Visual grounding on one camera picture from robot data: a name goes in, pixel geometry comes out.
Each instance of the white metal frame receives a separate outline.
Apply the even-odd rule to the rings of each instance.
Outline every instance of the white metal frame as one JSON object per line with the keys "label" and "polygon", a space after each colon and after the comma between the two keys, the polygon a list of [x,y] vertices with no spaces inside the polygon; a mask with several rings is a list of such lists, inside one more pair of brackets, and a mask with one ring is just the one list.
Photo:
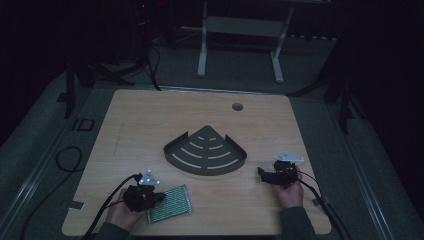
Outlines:
{"label": "white metal frame", "polygon": [[202,20],[202,46],[200,49],[199,67],[197,76],[204,77],[206,72],[206,58],[208,49],[206,46],[206,36],[208,32],[220,32],[229,34],[244,34],[255,36],[266,36],[278,38],[278,44],[275,50],[271,51],[271,61],[274,68],[275,81],[282,83],[284,81],[281,72],[279,56],[281,48],[286,38],[286,33],[290,20],[293,15],[294,8],[289,8],[285,22],[241,19],[219,16],[208,16],[207,3],[203,2],[203,20]]}

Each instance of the metal stand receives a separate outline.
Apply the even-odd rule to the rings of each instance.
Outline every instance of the metal stand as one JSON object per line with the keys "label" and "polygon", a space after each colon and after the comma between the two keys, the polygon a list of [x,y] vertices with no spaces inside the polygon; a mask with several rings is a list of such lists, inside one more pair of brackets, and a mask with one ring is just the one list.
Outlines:
{"label": "metal stand", "polygon": [[271,61],[274,68],[275,81],[282,83],[284,81],[280,66],[280,52],[286,38],[286,33],[294,8],[289,8],[285,22],[241,19],[219,16],[208,16],[207,3],[203,2],[203,21],[202,21],[202,46],[200,49],[199,67],[197,76],[204,77],[206,72],[207,46],[206,35],[208,32],[220,32],[229,34],[243,34],[278,38],[278,45],[271,52]]}
{"label": "metal stand", "polygon": [[329,84],[329,87],[324,94],[324,100],[326,103],[335,103],[342,96],[339,125],[345,134],[347,131],[347,119],[351,117],[349,111],[350,102],[350,86],[353,81],[353,73],[350,66],[350,61],[347,60],[348,55],[339,42],[333,48],[330,56],[324,64],[317,80],[298,91],[287,93],[286,96],[300,97],[310,91],[313,91],[321,86]]}
{"label": "metal stand", "polygon": [[94,80],[89,73],[87,65],[94,68],[105,78],[114,81],[121,85],[134,85],[132,82],[128,82],[120,78],[117,74],[111,72],[107,68],[103,67],[100,63],[86,57],[82,56],[78,60],[73,57],[68,59],[66,63],[66,112],[65,118],[71,116],[72,111],[75,108],[75,75],[77,75],[80,83],[84,87],[92,87],[94,85]]}

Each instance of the wooden table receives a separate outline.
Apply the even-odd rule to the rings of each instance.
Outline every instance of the wooden table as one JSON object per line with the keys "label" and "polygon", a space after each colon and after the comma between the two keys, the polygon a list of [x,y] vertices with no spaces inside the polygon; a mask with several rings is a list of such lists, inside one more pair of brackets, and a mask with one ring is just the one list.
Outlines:
{"label": "wooden table", "polygon": [[[232,108],[243,105],[242,111]],[[240,169],[219,176],[186,173],[165,159],[163,147],[185,132],[205,125],[230,136],[246,152]],[[63,233],[83,235],[101,204],[126,177],[151,169],[161,181],[156,191],[185,184],[192,213],[149,225],[139,222],[134,235],[276,235],[281,233],[280,207],[271,187],[260,181],[257,167],[273,171],[275,154],[304,157],[302,171],[314,176],[296,118],[285,96],[261,94],[118,90],[110,104]],[[308,177],[303,180],[313,186]],[[318,234],[331,229],[328,218],[305,189],[304,207]],[[106,217],[106,212],[99,222]]]}

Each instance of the sleeve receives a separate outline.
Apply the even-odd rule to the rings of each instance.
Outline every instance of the sleeve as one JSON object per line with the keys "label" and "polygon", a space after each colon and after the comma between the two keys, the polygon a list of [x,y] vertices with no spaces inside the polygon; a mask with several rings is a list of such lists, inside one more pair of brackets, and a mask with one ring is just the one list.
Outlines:
{"label": "sleeve", "polygon": [[282,239],[317,239],[311,220],[303,207],[292,207],[280,212]]}
{"label": "sleeve", "polygon": [[94,240],[124,240],[129,232],[112,223],[104,222]]}

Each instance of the black cable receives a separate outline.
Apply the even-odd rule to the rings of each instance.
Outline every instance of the black cable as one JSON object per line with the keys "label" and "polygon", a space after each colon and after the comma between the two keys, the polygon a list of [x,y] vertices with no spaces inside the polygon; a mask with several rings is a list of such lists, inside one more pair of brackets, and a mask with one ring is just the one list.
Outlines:
{"label": "black cable", "polygon": [[162,91],[162,89],[159,87],[159,85],[158,85],[158,83],[157,83],[157,81],[156,81],[156,71],[157,71],[157,69],[158,69],[158,65],[159,65],[159,61],[160,61],[160,53],[159,53],[159,50],[157,50],[155,47],[151,47],[153,50],[155,50],[156,51],[156,53],[158,54],[158,60],[156,61],[156,65],[155,65],[155,67],[152,69],[152,64],[151,64],[151,62],[150,62],[150,59],[149,59],[149,57],[147,57],[147,64],[149,65],[149,70],[150,70],[150,75],[149,74],[147,74],[149,77],[150,77],[150,79],[152,80],[152,84],[153,84],[153,86],[156,88],[156,90],[158,90],[158,91]]}
{"label": "black cable", "polygon": [[100,207],[93,223],[91,224],[90,228],[87,230],[85,235],[82,237],[82,240],[89,239],[90,234],[93,232],[94,228],[96,227],[97,223],[99,222],[100,217],[102,216],[103,212],[108,208],[108,204],[110,203],[110,201],[112,201],[113,196],[119,191],[119,189],[121,189],[122,186],[124,186],[125,183],[127,183],[129,180],[131,180],[132,178],[136,178],[137,176],[138,175],[135,174],[135,175],[131,175],[131,176],[127,177],[121,184],[119,184],[119,186],[117,188],[115,188],[115,190],[112,192],[112,194],[106,199],[106,201]]}
{"label": "black cable", "polygon": [[322,210],[324,211],[324,213],[327,215],[328,219],[330,220],[331,225],[336,229],[337,233],[340,236],[340,239],[343,240],[343,233],[340,230],[339,225],[337,224],[337,222],[334,220],[333,215],[330,214],[330,212],[328,211],[328,209],[325,206],[324,201],[322,200],[322,198],[319,196],[319,194],[317,193],[317,191],[315,190],[315,188],[313,188],[312,186],[310,186],[309,184],[307,184],[306,182],[300,180],[297,176],[293,176],[289,171],[287,171],[287,169],[282,168],[283,171],[285,171],[287,174],[289,174],[291,177],[295,178],[297,181],[299,181],[300,183],[302,183],[303,185],[305,185],[307,188],[309,188],[309,190],[311,190],[311,192],[314,194],[315,198],[318,200],[319,205],[321,206]]}
{"label": "black cable", "polygon": [[[69,170],[69,169],[65,169],[65,168],[63,168],[60,164],[58,164],[58,162],[59,162],[59,157],[60,157],[60,155],[64,152],[64,151],[67,151],[67,150],[69,150],[69,149],[76,149],[77,151],[78,151],[78,153],[79,153],[79,157],[78,157],[78,162],[75,164],[75,166],[71,169],[71,170]],[[63,170],[63,171],[66,171],[66,172],[69,172],[69,174],[55,187],[55,188],[53,188],[53,190],[49,193],[49,194],[47,194],[47,196],[46,197],[44,197],[44,199],[43,200],[41,200],[41,202],[32,210],[32,212],[29,214],[29,216],[27,217],[27,219],[25,220],[25,223],[24,223],[24,226],[22,227],[22,230],[21,230],[21,235],[20,235],[20,239],[21,240],[24,240],[25,239],[25,230],[26,230],[26,228],[28,227],[28,224],[29,224],[29,222],[30,222],[30,220],[31,220],[31,218],[34,216],[34,214],[37,212],[37,210],[41,207],[41,205],[43,205],[46,201],[47,201],[47,199],[51,196],[51,195],[53,195],[53,193],[55,193],[56,191],[57,191],[57,189],[59,189],[71,176],[72,176],[72,174],[74,174],[74,173],[76,173],[76,172],[80,172],[80,171],[83,171],[84,170],[84,168],[81,168],[81,169],[77,169],[78,168],[78,166],[80,165],[80,163],[81,163],[81,160],[82,160],[82,152],[81,152],[81,149],[79,149],[78,147],[76,147],[76,146],[70,146],[70,147],[66,147],[66,148],[64,148],[64,149],[62,149],[62,150],[60,150],[57,154],[56,154],[56,164],[57,164],[57,166],[61,169],[61,170]]]}
{"label": "black cable", "polygon": [[352,239],[352,236],[350,235],[350,232],[347,230],[347,227],[344,225],[343,221],[340,219],[339,215],[336,213],[336,211],[333,209],[333,207],[329,203],[327,203],[327,206],[329,207],[329,209],[331,210],[331,212],[334,214],[334,216],[336,216],[336,218],[339,221],[339,223],[342,225],[342,228],[346,232],[346,235],[349,237],[349,239]]}
{"label": "black cable", "polygon": [[[321,191],[321,188],[319,187],[318,181],[315,178],[313,178],[311,175],[309,175],[309,174],[307,174],[305,172],[302,172],[302,171],[298,171],[298,172],[300,172],[300,173],[302,173],[302,174],[310,177],[311,179],[313,179],[317,183],[318,189],[320,190],[320,192],[322,192]],[[352,236],[350,235],[349,230],[347,229],[346,225],[343,223],[343,221],[341,220],[341,218],[339,217],[339,215],[337,214],[337,212],[334,210],[334,208],[330,205],[330,203],[327,203],[326,205],[329,207],[329,209],[331,210],[331,212],[333,213],[333,215],[336,216],[337,220],[342,225],[342,228],[345,231],[346,235],[348,235],[349,239],[352,239]]]}

